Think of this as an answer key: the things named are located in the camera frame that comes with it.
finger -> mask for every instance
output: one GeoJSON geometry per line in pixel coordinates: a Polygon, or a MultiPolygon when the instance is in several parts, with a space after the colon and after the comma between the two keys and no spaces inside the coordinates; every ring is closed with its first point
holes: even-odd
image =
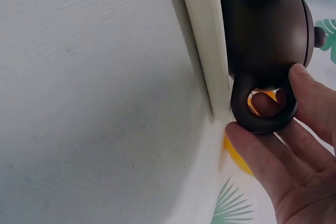
{"type": "MultiPolygon", "coordinates": [[[[262,93],[255,97],[252,103],[263,116],[272,116],[281,110],[281,106],[276,101],[262,93]]],[[[293,120],[284,130],[277,133],[293,153],[316,172],[322,172],[335,163],[335,157],[298,122],[293,120]]],[[[309,176],[310,174],[300,175],[303,184],[309,182],[309,176]]]]}
{"type": "MultiPolygon", "coordinates": [[[[283,89],[279,89],[276,93],[276,99],[277,102],[284,107],[286,104],[286,93],[283,89]]],[[[311,120],[309,117],[307,117],[304,113],[302,113],[302,110],[298,110],[295,117],[301,121],[305,122],[305,125],[311,128],[316,135],[325,141],[326,143],[332,145],[332,134],[330,131],[327,130],[325,126],[318,123],[316,120],[311,120]]]]}
{"type": "Polygon", "coordinates": [[[300,64],[291,67],[289,80],[298,100],[298,114],[303,117],[302,122],[315,121],[333,132],[336,122],[336,92],[316,82],[300,64]]]}
{"type": "Polygon", "coordinates": [[[226,134],[236,151],[266,190],[274,206],[295,189],[283,164],[250,132],[237,123],[226,126],[226,134]]]}

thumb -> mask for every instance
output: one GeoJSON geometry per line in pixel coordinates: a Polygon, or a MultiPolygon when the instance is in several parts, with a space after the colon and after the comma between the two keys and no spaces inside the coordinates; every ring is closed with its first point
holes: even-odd
{"type": "Polygon", "coordinates": [[[301,64],[291,67],[289,81],[298,101],[298,113],[333,132],[336,126],[336,91],[315,81],[301,64]]]}

palm leaf print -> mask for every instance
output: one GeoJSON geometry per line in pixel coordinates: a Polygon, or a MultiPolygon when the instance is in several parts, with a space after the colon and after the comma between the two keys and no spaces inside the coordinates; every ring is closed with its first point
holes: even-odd
{"type": "Polygon", "coordinates": [[[330,58],[336,64],[336,19],[324,19],[316,22],[327,34],[326,44],[321,48],[327,51],[331,48],[330,58]]]}
{"type": "Polygon", "coordinates": [[[216,209],[211,224],[245,224],[252,220],[248,214],[251,205],[246,205],[244,194],[238,194],[239,188],[234,189],[234,184],[230,183],[231,177],[219,193],[216,209]]]}

white textured wall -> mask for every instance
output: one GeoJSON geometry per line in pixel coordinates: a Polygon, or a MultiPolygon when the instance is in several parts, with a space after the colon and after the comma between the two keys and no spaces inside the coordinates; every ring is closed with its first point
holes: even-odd
{"type": "Polygon", "coordinates": [[[0,223],[202,223],[219,185],[183,0],[0,0],[0,223]]]}

hand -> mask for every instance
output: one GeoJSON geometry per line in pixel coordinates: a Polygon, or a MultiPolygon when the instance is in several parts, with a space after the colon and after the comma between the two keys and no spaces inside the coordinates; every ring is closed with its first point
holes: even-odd
{"type": "MultiPolygon", "coordinates": [[[[296,118],[336,147],[336,91],[299,64],[290,69],[289,80],[298,100],[296,118]]],[[[282,90],[276,97],[278,103],[258,93],[252,104],[261,116],[272,116],[286,103],[282,90]]],[[[226,134],[269,195],[279,224],[336,223],[336,158],[297,121],[277,132],[285,144],[237,123],[230,123],[226,134]]]]}

